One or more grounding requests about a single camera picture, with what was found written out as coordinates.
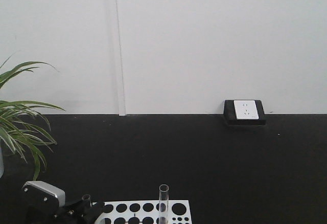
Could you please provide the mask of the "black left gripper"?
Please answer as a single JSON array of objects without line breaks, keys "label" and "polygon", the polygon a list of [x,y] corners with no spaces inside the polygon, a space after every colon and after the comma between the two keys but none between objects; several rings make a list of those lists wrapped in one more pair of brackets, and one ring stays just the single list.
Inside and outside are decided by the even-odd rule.
[{"label": "black left gripper", "polygon": [[103,213],[103,201],[86,206],[80,199],[70,205],[60,207],[52,216],[52,223],[95,223]]}]

